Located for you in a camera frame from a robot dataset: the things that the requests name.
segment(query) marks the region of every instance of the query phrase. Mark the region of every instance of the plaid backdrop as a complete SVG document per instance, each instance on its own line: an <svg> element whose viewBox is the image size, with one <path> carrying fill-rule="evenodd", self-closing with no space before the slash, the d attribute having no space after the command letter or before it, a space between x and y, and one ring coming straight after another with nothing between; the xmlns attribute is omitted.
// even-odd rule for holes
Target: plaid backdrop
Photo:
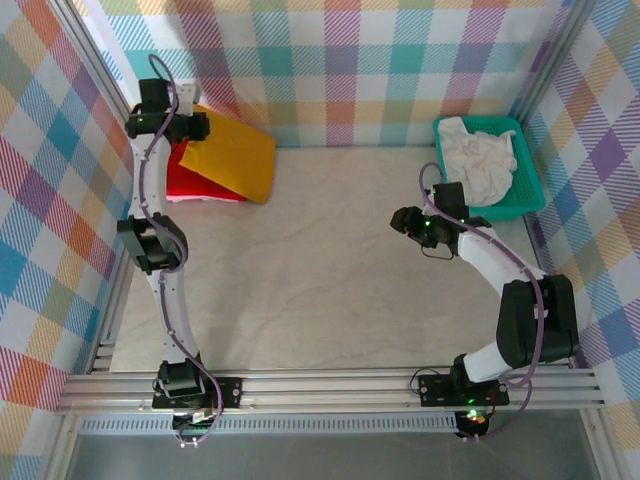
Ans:
<svg viewBox="0 0 640 480"><path fill-rule="evenodd" d="M0 10L0 478L28 480L105 306L131 161L46 0Z"/></svg>
<svg viewBox="0 0 640 480"><path fill-rule="evenodd" d="M528 131L545 267L571 278L581 343L640 478L640 0L600 0Z"/></svg>
<svg viewBox="0 0 640 480"><path fill-rule="evenodd" d="M438 115L507 114L571 0L100 0L138 78L149 53L280 146L424 145Z"/></svg>

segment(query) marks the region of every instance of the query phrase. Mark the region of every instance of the yellow paper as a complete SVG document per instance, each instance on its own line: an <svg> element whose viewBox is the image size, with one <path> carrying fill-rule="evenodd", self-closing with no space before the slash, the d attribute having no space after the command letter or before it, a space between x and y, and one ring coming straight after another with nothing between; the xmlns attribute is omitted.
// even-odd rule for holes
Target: yellow paper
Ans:
<svg viewBox="0 0 640 480"><path fill-rule="evenodd" d="M253 127L196 105L205 112L211 133L189 142L180 165L256 203L271 195L276 141Z"/></svg>

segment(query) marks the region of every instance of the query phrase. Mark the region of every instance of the green plastic tray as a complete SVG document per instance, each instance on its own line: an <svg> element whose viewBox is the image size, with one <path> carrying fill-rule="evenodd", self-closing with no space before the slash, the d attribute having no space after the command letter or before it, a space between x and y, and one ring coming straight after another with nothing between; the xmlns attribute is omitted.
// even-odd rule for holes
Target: green plastic tray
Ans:
<svg viewBox="0 0 640 480"><path fill-rule="evenodd" d="M443 181L447 181L447 171L442 159L440 136L438 125L445 117L437 118L433 123L433 133L438 149L438 161L442 167ZM495 205L490 207L471 207L471 215L484 217L489 221L515 220L525 213L542 210L545 206L542 185L536 172L529 147L522 133L522 128L517 120L509 117L461 117L469 133L486 132L491 135L501 135L508 130L515 130L516 134L511 138L513 152L518 162L518 168L513 173L513 185Z"/></svg>

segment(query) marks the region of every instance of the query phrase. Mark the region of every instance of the white cloth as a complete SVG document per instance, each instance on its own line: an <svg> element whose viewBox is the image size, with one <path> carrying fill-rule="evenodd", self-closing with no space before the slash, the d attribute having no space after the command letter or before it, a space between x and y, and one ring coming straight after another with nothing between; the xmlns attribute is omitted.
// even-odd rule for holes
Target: white cloth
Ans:
<svg viewBox="0 0 640 480"><path fill-rule="evenodd" d="M511 144L516 132L499 137L471 134L460 117L451 117L440 122L438 133L447 179L462 183L467 205L483 207L502 200L518 166Z"/></svg>

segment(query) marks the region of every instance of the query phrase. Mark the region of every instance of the red cloth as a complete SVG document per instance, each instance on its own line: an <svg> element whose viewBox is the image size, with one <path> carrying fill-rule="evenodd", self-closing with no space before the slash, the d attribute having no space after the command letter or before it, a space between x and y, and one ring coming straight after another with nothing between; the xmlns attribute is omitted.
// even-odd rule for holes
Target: red cloth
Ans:
<svg viewBox="0 0 640 480"><path fill-rule="evenodd" d="M180 160L187 148L187 142L174 143L171 146L171 156L167 167L167 195L183 196L198 195L208 198L221 198L243 202L246 200L241 195L218 185L211 180L192 172L188 168L180 166Z"/></svg>

